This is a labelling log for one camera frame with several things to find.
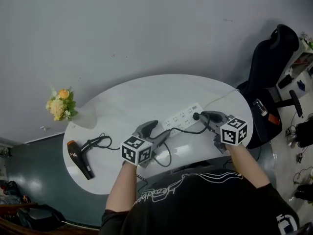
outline orange flower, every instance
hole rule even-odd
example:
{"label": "orange flower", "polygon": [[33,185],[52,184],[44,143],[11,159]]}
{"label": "orange flower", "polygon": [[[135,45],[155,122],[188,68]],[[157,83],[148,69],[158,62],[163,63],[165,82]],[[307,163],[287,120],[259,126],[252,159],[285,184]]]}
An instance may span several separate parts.
{"label": "orange flower", "polygon": [[63,99],[67,99],[67,98],[68,98],[68,95],[69,95],[69,93],[68,93],[68,91],[65,90],[65,89],[61,89],[61,90],[59,91],[59,96],[60,96],[61,98],[63,98]]}

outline gray wall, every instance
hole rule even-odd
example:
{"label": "gray wall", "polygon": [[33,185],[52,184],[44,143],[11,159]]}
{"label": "gray wall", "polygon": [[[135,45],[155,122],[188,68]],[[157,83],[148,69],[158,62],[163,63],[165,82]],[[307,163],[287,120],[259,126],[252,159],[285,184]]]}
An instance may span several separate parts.
{"label": "gray wall", "polygon": [[45,110],[50,86],[72,86],[81,106],[153,74],[237,85],[278,23],[313,36],[312,10],[313,0],[0,0],[0,137],[64,130]]}

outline power strip socket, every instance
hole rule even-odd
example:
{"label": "power strip socket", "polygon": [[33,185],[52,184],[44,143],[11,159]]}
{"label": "power strip socket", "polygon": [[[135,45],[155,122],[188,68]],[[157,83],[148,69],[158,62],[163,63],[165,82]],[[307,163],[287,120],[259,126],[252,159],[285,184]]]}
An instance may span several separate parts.
{"label": "power strip socket", "polygon": [[[193,118],[193,114],[195,112],[201,113],[203,111],[201,105],[199,103],[194,103],[190,105],[189,107],[183,109],[182,111],[179,111],[172,115],[171,117],[167,118],[163,124],[162,127],[164,130],[170,130],[174,127],[180,129],[180,130],[186,130],[190,126],[194,125],[198,121],[195,121]],[[178,133],[181,133],[178,130],[172,130],[170,137],[176,136]]]}

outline white oval table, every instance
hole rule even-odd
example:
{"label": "white oval table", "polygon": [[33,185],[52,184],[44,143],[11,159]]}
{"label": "white oval table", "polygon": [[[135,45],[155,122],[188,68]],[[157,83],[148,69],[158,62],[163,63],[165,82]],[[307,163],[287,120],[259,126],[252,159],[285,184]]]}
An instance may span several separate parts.
{"label": "white oval table", "polygon": [[[102,92],[82,108],[96,108],[97,125],[88,130],[70,122],[63,140],[63,156],[67,170],[73,180],[83,189],[94,194],[109,194],[123,160],[120,151],[92,148],[87,152],[90,167],[95,175],[87,180],[67,152],[67,142],[75,140],[83,145],[88,139],[98,137],[102,132],[109,135],[111,147],[118,148],[137,126],[151,120],[158,120],[158,126],[152,131],[155,137],[163,131],[161,123],[176,112],[198,102],[203,108],[213,100],[234,90],[228,84],[210,78],[191,75],[157,75],[135,79],[117,85]],[[208,105],[204,110],[220,111],[226,115],[239,116],[248,122],[246,146],[252,136],[253,120],[250,108],[238,91],[233,91],[224,98]],[[199,131],[204,126],[200,122],[188,128]],[[200,135],[180,133],[169,138],[166,143],[172,154],[172,163],[164,168],[152,160],[146,169],[138,166],[137,174],[149,178],[165,171],[221,156],[213,144],[214,133],[205,131]],[[169,154],[163,146],[158,148],[156,158],[162,164],[168,164]]]}

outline hair dryer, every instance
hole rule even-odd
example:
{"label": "hair dryer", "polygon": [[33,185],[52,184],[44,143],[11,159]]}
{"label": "hair dryer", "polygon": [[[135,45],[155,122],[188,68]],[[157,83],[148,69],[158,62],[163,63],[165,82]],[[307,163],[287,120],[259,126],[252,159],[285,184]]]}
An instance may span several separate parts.
{"label": "hair dryer", "polygon": [[86,152],[88,150],[89,149],[82,150],[74,140],[71,140],[67,143],[67,151],[68,151],[70,158],[77,165],[77,167],[82,171],[84,176],[89,180],[94,177],[94,174],[89,166],[89,163],[86,157]]}

